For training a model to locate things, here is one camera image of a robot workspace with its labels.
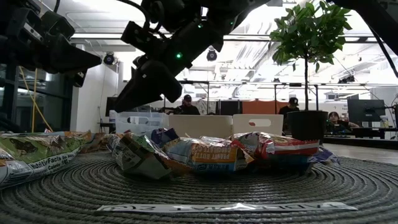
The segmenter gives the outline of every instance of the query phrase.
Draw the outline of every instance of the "white plastic bin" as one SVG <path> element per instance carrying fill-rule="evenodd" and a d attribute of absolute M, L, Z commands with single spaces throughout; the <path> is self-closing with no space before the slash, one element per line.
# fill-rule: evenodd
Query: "white plastic bin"
<path fill-rule="evenodd" d="M 143 133 L 168 128 L 169 116 L 164 113 L 122 112 L 116 119 L 116 133 Z"/>

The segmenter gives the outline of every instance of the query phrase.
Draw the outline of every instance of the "security camera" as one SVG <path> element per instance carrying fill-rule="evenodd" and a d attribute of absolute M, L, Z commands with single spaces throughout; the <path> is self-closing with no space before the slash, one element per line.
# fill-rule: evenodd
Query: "security camera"
<path fill-rule="evenodd" d="M 114 56 L 113 52 L 107 52 L 104 57 L 104 63 L 107 65 L 114 65 L 118 59 Z"/>
<path fill-rule="evenodd" d="M 207 61 L 209 62 L 214 62 L 217 60 L 217 53 L 215 49 L 209 49 L 209 52 L 207 53 Z"/>

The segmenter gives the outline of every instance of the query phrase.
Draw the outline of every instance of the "round woven rug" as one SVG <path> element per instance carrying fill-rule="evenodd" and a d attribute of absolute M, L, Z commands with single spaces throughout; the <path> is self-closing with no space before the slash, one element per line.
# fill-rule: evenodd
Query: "round woven rug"
<path fill-rule="evenodd" d="M 307 175 L 236 174 L 209 179 L 127 178 L 108 152 L 79 155 L 72 166 L 0 192 L 0 223 L 394 223 L 398 222 L 398 166 L 341 159 Z M 234 213 L 96 213 L 127 203 L 343 202 L 358 211 Z"/>

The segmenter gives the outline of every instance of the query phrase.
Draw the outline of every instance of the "plant pot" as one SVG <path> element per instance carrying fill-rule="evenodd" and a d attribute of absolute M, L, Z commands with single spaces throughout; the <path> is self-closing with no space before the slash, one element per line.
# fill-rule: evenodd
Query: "plant pot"
<path fill-rule="evenodd" d="M 295 111 L 287 113 L 292 137 L 301 141 L 320 140 L 326 131 L 328 113 L 324 111 Z"/>

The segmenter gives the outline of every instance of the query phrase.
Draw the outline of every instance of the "computer monitor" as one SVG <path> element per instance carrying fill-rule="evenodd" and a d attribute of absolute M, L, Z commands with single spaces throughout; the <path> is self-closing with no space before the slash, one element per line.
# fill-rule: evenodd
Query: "computer monitor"
<path fill-rule="evenodd" d="M 109 111 L 114 110 L 114 106 L 116 104 L 116 99 L 117 99 L 117 97 L 108 97 L 106 99 L 105 116 L 109 116 Z"/>
<path fill-rule="evenodd" d="M 362 122 L 378 122 L 386 115 L 384 100 L 347 100 L 349 121 L 362 125 Z"/>

